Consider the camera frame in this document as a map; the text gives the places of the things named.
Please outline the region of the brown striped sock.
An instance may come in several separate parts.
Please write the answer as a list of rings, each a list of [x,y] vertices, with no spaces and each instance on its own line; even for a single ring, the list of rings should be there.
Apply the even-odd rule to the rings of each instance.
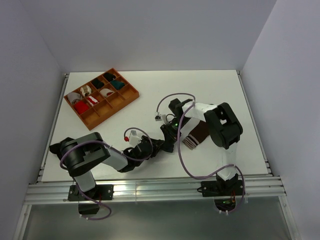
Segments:
[[[208,136],[209,127],[206,122],[200,121],[195,128],[182,140],[182,143],[190,150],[195,149],[201,144]]]

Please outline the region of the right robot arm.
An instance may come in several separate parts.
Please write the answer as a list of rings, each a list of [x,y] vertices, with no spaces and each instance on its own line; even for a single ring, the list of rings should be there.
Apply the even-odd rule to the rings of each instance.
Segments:
[[[194,176],[185,166],[180,147],[178,147],[180,163],[191,178],[205,180],[215,175],[218,180],[216,183],[217,191],[222,195],[229,194],[234,188],[232,181],[237,181],[241,174],[239,167],[236,166],[236,151],[243,133],[243,127],[230,105],[226,102],[215,105],[195,102],[193,99],[180,101],[175,98],[170,101],[168,108],[175,117],[171,122],[160,127],[164,135],[161,149],[167,153],[173,152],[175,143],[180,142],[181,129],[190,119],[203,122],[213,143],[222,150],[222,167],[209,175]]]

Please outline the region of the navy patterned sock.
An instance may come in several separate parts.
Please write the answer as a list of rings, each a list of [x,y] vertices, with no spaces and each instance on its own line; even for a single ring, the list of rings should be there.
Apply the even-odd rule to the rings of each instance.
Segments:
[[[159,151],[164,151],[166,153],[173,153],[176,141],[174,139],[169,140],[158,140],[156,146]]]

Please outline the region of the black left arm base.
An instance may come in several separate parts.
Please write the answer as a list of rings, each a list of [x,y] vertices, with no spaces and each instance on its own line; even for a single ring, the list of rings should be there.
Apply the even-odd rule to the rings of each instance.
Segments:
[[[98,202],[112,200],[113,193],[114,186],[112,184],[98,184],[93,189],[84,192],[87,197]],[[70,186],[67,200],[69,202],[78,202],[79,214],[87,217],[93,217],[101,208],[98,203],[93,201],[91,203],[80,203],[83,201],[88,201],[88,199],[81,194],[80,190],[75,184]]]

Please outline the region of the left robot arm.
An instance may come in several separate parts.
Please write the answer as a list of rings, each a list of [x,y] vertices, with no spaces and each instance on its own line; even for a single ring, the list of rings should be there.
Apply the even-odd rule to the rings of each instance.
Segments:
[[[122,154],[102,145],[102,142],[102,136],[94,132],[77,139],[67,137],[49,146],[49,151],[58,157],[62,167],[74,178],[79,194],[86,200],[100,193],[91,169],[104,164],[120,173],[133,171],[144,160],[155,157],[165,141],[148,139],[143,135],[136,146],[126,148]]]

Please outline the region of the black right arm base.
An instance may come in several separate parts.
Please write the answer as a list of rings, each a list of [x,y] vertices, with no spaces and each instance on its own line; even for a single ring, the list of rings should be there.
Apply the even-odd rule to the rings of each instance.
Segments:
[[[231,185],[218,180],[202,181],[196,190],[204,198],[213,197],[215,207],[225,213],[229,213],[237,207],[236,197],[243,198],[245,196],[244,186],[240,180]]]

